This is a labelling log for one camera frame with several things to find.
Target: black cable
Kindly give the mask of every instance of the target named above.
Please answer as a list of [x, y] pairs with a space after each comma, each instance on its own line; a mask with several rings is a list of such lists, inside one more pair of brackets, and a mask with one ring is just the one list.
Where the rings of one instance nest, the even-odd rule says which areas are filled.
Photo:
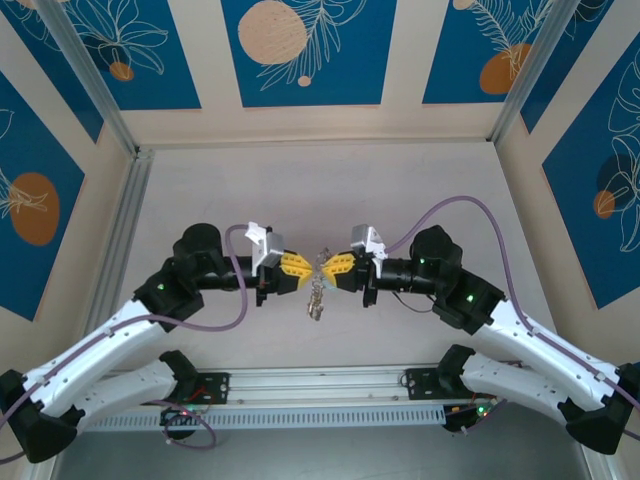
[[[403, 306], [405, 306], [406, 308], [408, 308], [412, 312], [415, 312], [415, 313], [429, 313], [429, 312], [433, 311], [433, 307], [431, 307], [429, 310], [418, 310], [417, 308], [413, 308], [411, 305], [407, 305], [405, 303], [405, 301], [402, 300], [402, 298], [400, 298], [400, 295], [398, 295], [397, 292], [391, 292], [391, 295], [396, 297], [396, 300], [398, 300]], [[427, 298], [429, 300], [431, 300], [432, 302], [434, 301], [434, 299], [430, 295], [427, 295]]]

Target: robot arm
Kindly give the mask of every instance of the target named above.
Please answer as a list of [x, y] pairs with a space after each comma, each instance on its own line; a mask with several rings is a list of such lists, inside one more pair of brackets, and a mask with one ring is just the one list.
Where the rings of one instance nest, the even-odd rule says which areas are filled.
[[[238, 263], [246, 287], [256, 290], [258, 306], [268, 294], [293, 292], [311, 277], [311, 266], [285, 251], [280, 235], [254, 223], [246, 235], [254, 243], [253, 254], [238, 257]], [[184, 398], [193, 388], [195, 369], [180, 352], [168, 352], [135, 372], [98, 380], [200, 310], [200, 290], [238, 287], [231, 259], [222, 256], [218, 229], [193, 225], [174, 244], [173, 256], [106, 323], [24, 375], [14, 370], [1, 375], [0, 408], [3, 413], [15, 409], [8, 423], [27, 458], [36, 463], [60, 453], [87, 425], [122, 409], [173, 398], [180, 389], [187, 389], [179, 395]], [[153, 315], [173, 322], [160, 323]], [[16, 402], [32, 389], [16, 409]]]
[[[507, 399], [521, 400], [556, 419], [559, 410], [567, 431], [576, 440], [601, 453], [616, 451], [633, 406], [613, 385], [637, 397], [640, 372], [632, 365], [618, 368], [598, 360], [534, 320], [522, 318], [502, 291], [462, 268], [462, 249], [440, 226], [416, 234], [409, 259], [387, 258], [379, 235], [367, 225], [354, 227], [351, 247], [352, 251], [334, 256], [323, 268], [334, 286], [363, 291], [365, 307], [375, 305], [379, 290], [435, 297], [433, 312], [445, 323], [500, 346], [530, 365], [537, 372], [535, 378], [528, 378], [534, 385], [532, 392], [538, 390], [535, 385], [539, 383], [557, 386], [556, 393], [545, 398], [539, 399], [536, 391], [532, 401], [532, 392], [518, 394], [516, 379], [524, 375], [506, 375], [504, 372], [510, 370], [502, 369], [503, 374], [496, 371], [494, 380], [498, 382], [500, 377], [503, 383], [496, 388], [496, 382], [486, 383], [477, 372], [486, 363], [478, 357], [470, 359], [460, 372], [463, 377], [466, 375], [463, 383], [474, 387], [470, 389], [493, 395], [505, 393], [510, 395], [506, 395]], [[557, 408], [544, 406], [556, 399]]]

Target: blue decorative panel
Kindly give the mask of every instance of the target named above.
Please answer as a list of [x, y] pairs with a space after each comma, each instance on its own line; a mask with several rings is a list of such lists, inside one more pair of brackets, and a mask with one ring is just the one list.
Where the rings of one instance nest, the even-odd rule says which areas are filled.
[[554, 0], [450, 0], [423, 103], [501, 102]]
[[535, 128], [613, 2], [614, 0], [582, 0], [578, 5], [520, 111], [529, 132]]
[[0, 74], [0, 306], [33, 320], [84, 173]]
[[222, 0], [244, 107], [377, 105], [396, 0]]
[[87, 134], [96, 142], [104, 121], [31, 5], [29, 0], [0, 0], [0, 11], [60, 92]]
[[598, 308], [640, 286], [640, 35], [543, 166]]
[[[24, 6], [30, 0], [2, 1], [32, 12]], [[200, 108], [167, 0], [68, 0], [61, 5], [120, 109]], [[34, 35], [44, 28], [35, 12], [22, 23], [23, 37], [34, 36], [40, 48], [54, 49], [48, 35]]]

